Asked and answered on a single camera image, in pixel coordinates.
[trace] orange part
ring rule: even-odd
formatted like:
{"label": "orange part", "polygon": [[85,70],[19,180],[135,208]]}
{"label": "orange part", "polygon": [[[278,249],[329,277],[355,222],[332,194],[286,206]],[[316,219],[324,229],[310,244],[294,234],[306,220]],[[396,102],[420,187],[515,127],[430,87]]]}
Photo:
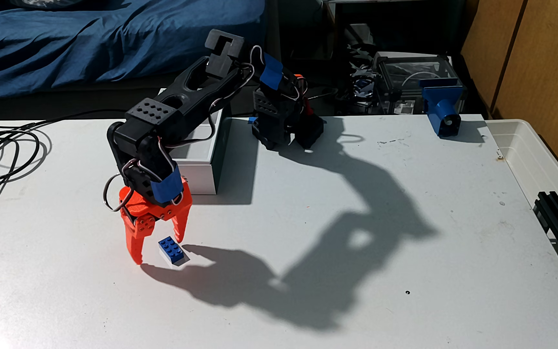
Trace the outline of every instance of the orange part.
{"label": "orange part", "polygon": [[189,189],[189,184],[186,180],[182,181],[184,192],[182,193],[182,201],[176,207],[175,216],[171,218],[174,222],[175,241],[178,243],[184,239],[184,230],[187,228],[187,220],[189,219],[189,210],[193,204],[193,198]]}
{"label": "orange part", "polygon": [[[189,210],[193,204],[189,184],[183,178],[182,185],[184,190],[180,203],[177,205],[170,204],[165,208],[152,204],[137,192],[133,193],[126,204],[126,208],[132,216],[137,217],[136,225],[133,225],[133,222],[130,221],[124,209],[120,210],[120,215],[124,220],[124,226],[126,228],[128,252],[138,265],[143,261],[141,256],[143,239],[150,236],[154,231],[155,217],[163,220],[171,219],[174,223],[175,240],[179,243],[182,242],[184,231],[187,226],[187,219],[189,218]],[[120,201],[124,200],[129,190],[131,190],[129,187],[123,187],[120,190]]]}

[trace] wooden wall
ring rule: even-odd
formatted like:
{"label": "wooden wall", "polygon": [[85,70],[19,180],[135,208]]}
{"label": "wooden wall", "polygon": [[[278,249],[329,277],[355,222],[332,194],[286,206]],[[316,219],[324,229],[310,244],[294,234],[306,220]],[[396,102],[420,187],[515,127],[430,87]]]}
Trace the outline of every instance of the wooden wall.
{"label": "wooden wall", "polygon": [[528,0],[494,110],[531,123],[558,157],[558,0]]}
{"label": "wooden wall", "polygon": [[558,158],[558,0],[480,0],[462,55],[492,116],[528,121]]}
{"label": "wooden wall", "polygon": [[486,106],[491,107],[523,0],[479,0],[462,56]]}

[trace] blue painter's tape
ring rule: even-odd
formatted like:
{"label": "blue painter's tape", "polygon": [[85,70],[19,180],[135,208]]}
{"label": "blue painter's tape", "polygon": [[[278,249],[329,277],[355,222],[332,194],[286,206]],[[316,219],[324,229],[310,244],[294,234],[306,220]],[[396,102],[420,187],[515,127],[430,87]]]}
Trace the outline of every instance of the blue painter's tape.
{"label": "blue painter's tape", "polygon": [[158,202],[169,202],[175,199],[184,189],[182,178],[180,177],[180,169],[176,166],[171,175],[161,182],[150,182],[150,186],[152,187],[154,198]]}
{"label": "blue painter's tape", "polygon": [[276,90],[279,88],[279,83],[283,77],[283,64],[266,52],[264,52],[264,61],[266,61],[266,67],[260,76],[260,81],[269,88]]}

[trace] lego brick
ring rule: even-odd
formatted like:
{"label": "lego brick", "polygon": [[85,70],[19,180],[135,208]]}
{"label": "lego brick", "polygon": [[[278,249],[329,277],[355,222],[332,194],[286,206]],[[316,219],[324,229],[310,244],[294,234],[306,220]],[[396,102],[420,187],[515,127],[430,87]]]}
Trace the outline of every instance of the lego brick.
{"label": "lego brick", "polygon": [[171,260],[172,264],[175,264],[175,262],[184,257],[184,252],[171,237],[162,239],[161,241],[159,241],[159,245],[163,252],[165,252],[165,254],[167,255],[167,258]]}

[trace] blue bedsheet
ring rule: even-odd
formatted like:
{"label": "blue bedsheet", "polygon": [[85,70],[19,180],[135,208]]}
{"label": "blue bedsheet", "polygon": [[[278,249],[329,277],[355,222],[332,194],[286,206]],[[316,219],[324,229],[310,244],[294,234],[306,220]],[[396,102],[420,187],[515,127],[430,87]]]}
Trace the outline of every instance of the blue bedsheet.
{"label": "blue bedsheet", "polygon": [[182,70],[208,54],[212,28],[264,40],[265,0],[103,3],[0,11],[0,98]]}

